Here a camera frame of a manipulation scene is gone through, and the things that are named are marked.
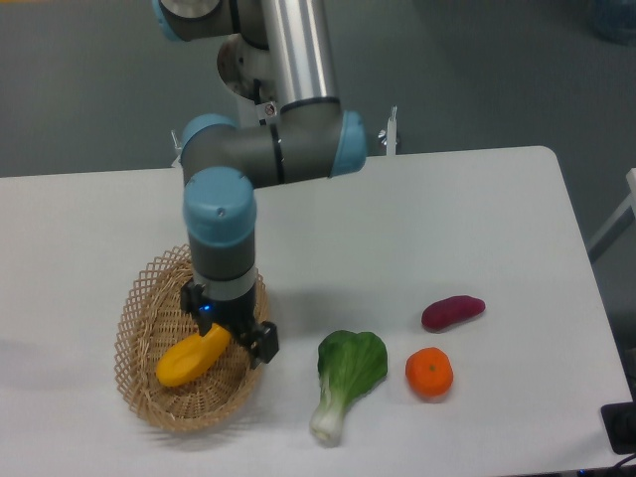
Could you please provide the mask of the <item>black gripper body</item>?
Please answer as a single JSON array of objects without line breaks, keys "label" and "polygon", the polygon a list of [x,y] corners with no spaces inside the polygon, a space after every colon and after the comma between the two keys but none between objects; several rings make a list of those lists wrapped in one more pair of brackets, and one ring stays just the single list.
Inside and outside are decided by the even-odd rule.
[{"label": "black gripper body", "polygon": [[248,281],[243,280],[238,288],[231,290],[230,294],[220,295],[223,290],[213,287],[212,293],[207,289],[211,281],[202,282],[192,278],[196,284],[202,285],[203,298],[208,303],[206,306],[209,316],[209,330],[215,325],[219,325],[230,331],[232,325],[239,321],[251,320],[254,318],[254,307],[256,304],[255,276],[249,275]]}]

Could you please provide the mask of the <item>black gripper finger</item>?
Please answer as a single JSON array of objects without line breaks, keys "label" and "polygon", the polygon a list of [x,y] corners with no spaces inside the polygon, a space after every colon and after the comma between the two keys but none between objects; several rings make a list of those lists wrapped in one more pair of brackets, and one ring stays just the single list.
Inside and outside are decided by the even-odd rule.
[{"label": "black gripper finger", "polygon": [[249,354],[249,366],[257,369],[269,364],[279,351],[277,326],[270,321],[255,319],[239,321],[231,326],[234,339]]},{"label": "black gripper finger", "polygon": [[203,298],[203,290],[203,286],[194,281],[186,282],[180,290],[180,308],[194,320],[200,336],[209,332],[208,303]]}]

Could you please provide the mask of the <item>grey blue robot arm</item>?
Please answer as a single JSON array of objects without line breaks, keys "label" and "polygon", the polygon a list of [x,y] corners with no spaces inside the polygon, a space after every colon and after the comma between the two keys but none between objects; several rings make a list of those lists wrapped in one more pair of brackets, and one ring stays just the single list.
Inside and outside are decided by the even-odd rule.
[{"label": "grey blue robot arm", "polygon": [[228,36],[271,64],[274,122],[240,129],[226,117],[191,120],[181,140],[183,217],[193,276],[182,309],[201,333],[229,331],[254,365],[278,350],[272,323],[254,316],[258,188],[359,171],[367,143],[361,116],[338,97],[320,1],[157,1],[164,34],[190,42]]}]

